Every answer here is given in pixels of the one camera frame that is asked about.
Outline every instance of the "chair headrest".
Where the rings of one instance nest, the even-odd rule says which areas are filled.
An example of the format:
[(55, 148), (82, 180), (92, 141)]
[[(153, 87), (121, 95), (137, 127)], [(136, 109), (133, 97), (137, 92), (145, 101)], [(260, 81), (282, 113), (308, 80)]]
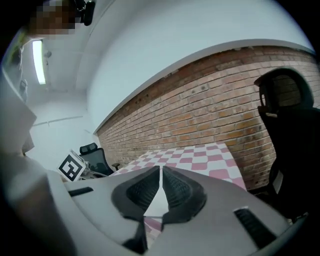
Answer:
[(281, 108), (312, 108), (314, 97), (302, 75), (295, 69), (280, 67), (260, 76), (254, 84), (259, 86), (260, 103), (269, 112)]
[(96, 143), (91, 143), (89, 145), (81, 146), (79, 151), (81, 155), (87, 155), (89, 153), (92, 153), (98, 149), (98, 146)]

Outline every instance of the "red brick wall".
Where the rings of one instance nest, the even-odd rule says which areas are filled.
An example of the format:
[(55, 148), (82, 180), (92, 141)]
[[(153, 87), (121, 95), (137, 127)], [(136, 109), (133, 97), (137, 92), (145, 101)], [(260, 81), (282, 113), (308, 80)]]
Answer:
[(160, 79), (116, 112), (97, 133), (107, 160), (124, 166), (148, 150), (223, 141), (247, 189), (264, 186), (276, 154), (253, 83), (281, 66), (304, 75), (318, 107), (320, 76), (312, 55), (271, 46), (213, 54)]

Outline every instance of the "ceiling light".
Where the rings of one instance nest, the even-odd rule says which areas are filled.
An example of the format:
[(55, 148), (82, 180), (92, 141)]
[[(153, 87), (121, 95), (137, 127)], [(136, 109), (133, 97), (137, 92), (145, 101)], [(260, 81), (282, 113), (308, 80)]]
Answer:
[(42, 41), (33, 41), (32, 50), (36, 76), (38, 77), (39, 84), (45, 85), (46, 79), (44, 73), (44, 64), (42, 62)]

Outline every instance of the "black office chair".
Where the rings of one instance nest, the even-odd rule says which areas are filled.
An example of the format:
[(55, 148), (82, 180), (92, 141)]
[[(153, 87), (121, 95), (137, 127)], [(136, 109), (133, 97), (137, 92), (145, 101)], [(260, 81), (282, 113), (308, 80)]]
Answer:
[(313, 206), (320, 110), (313, 108), (312, 91), (294, 69), (274, 69), (254, 83), (259, 86), (258, 111), (276, 153), (267, 190), (273, 206), (295, 219)]
[[(101, 173), (104, 175), (111, 175), (114, 171), (109, 167), (106, 158), (105, 151), (103, 148), (98, 148), (96, 143), (91, 143), (89, 145), (81, 146), (80, 156), (87, 162), (90, 163), (90, 170)], [(118, 170), (119, 163), (112, 164), (116, 170)]]

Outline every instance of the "checkered tablecloth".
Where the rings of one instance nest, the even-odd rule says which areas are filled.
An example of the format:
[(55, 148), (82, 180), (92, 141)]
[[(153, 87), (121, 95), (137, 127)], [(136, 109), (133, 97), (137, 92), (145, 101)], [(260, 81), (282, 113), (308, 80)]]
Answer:
[(177, 167), (228, 181), (246, 189), (239, 168), (223, 142), (148, 151), (112, 175), (152, 166), (160, 166), (160, 169), (163, 166)]

